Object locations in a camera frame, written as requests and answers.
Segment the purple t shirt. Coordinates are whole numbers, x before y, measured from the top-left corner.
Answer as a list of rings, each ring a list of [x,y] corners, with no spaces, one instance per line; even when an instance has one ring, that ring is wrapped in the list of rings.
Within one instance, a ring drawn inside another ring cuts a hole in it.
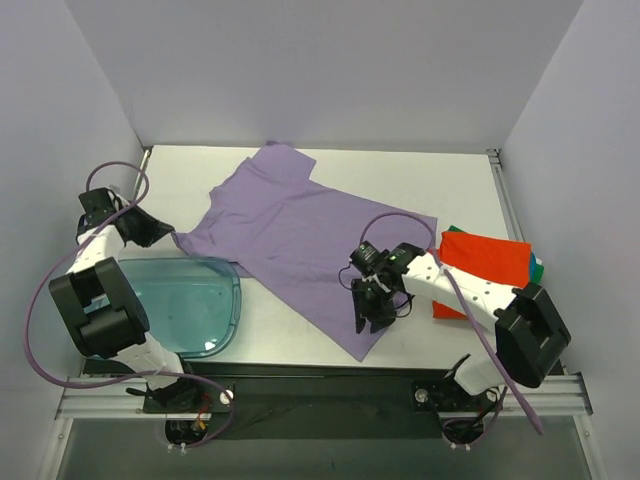
[[[361,361],[381,335],[356,332],[339,269],[370,220],[376,222],[370,241],[388,249],[403,242],[428,246],[437,220],[405,218],[398,208],[318,184],[310,178],[315,165],[284,144],[262,147],[211,190],[199,224],[173,240],[190,256],[237,265]]]

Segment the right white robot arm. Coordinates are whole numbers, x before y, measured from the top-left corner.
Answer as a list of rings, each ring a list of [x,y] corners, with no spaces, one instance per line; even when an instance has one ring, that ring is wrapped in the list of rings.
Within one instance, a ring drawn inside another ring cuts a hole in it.
[[[462,311],[476,332],[493,332],[483,359],[467,357],[443,383],[448,404],[465,408],[486,390],[513,383],[539,387],[569,345],[571,336],[548,292],[530,282],[519,288],[495,283],[441,263],[434,254],[402,243],[378,250],[361,243],[350,263],[356,331],[376,333],[395,322],[395,298],[424,297]]]

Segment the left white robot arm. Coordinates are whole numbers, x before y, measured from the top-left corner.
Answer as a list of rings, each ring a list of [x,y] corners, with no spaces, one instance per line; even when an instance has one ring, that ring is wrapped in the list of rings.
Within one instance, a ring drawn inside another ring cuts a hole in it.
[[[81,354],[114,360],[146,382],[143,396],[167,410],[188,412],[202,399],[201,385],[184,376],[185,364],[150,332],[144,307],[118,260],[129,242],[148,248],[174,231],[108,188],[79,195],[84,214],[80,251],[67,272],[49,282],[49,293]]]

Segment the teal transparent plastic bin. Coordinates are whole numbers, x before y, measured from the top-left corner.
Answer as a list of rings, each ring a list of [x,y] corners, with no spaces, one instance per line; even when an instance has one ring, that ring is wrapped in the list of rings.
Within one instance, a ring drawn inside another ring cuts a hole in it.
[[[233,340],[242,291],[234,267],[203,257],[125,259],[120,267],[149,319],[150,331],[185,360],[219,354]]]

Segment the folded orange t shirt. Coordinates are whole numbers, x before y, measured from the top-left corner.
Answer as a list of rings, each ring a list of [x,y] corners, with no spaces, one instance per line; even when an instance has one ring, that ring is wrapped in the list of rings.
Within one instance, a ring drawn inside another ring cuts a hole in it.
[[[492,282],[525,287],[538,268],[529,243],[485,237],[453,226],[442,233],[442,262]]]

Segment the folded green t shirt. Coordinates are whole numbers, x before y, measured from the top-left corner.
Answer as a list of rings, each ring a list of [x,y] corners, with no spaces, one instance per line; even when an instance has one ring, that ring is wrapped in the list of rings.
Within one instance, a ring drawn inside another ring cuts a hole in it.
[[[532,282],[538,283],[541,280],[543,273],[544,273],[544,266],[536,263],[530,269],[530,280]]]

